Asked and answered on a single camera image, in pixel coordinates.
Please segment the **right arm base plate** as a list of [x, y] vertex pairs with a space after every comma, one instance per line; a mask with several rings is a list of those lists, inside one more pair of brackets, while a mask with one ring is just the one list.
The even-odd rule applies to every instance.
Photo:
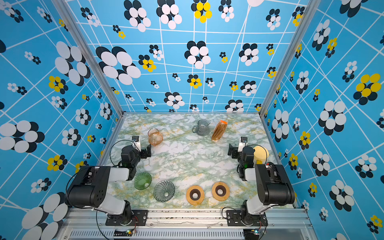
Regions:
[[251, 215], [246, 211], [241, 210], [227, 210], [226, 211], [227, 224], [229, 227], [266, 227], [268, 220], [265, 214]]

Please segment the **green glass dripper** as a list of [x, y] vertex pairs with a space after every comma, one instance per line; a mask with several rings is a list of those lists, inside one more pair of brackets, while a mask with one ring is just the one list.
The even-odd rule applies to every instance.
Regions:
[[147, 172], [138, 174], [134, 179], [134, 187], [137, 190], [145, 190], [152, 183], [152, 176]]

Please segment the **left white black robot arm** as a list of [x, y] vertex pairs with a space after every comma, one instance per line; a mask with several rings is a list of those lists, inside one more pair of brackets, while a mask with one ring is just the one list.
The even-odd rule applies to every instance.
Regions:
[[131, 203], [107, 193], [110, 182], [134, 180], [137, 190], [145, 190], [152, 183], [148, 173], [136, 174], [142, 159], [152, 156], [151, 145], [138, 151], [134, 145], [122, 149], [122, 160], [116, 167], [83, 166], [66, 187], [68, 202], [75, 208], [92, 208], [107, 214], [107, 226], [145, 226], [147, 210], [132, 210]]

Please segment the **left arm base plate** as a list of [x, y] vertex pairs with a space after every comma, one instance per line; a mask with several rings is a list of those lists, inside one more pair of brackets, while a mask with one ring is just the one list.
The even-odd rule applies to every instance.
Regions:
[[133, 210], [130, 214], [107, 215], [106, 226], [145, 226], [148, 217], [148, 210]]

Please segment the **amber glass carafe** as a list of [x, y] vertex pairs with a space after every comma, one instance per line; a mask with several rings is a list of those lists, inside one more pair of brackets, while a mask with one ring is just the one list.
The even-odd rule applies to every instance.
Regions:
[[148, 131], [148, 140], [150, 145], [157, 146], [163, 141], [163, 135], [157, 128], [152, 128]]

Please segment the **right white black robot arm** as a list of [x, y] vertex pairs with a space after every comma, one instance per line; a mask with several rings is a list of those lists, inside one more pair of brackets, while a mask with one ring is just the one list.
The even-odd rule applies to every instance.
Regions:
[[266, 211], [293, 204], [295, 192], [280, 164], [268, 162], [269, 152], [260, 145], [229, 145], [228, 155], [238, 160], [237, 172], [244, 182], [256, 184], [257, 194], [243, 202], [239, 210], [227, 210], [229, 227], [266, 227]]

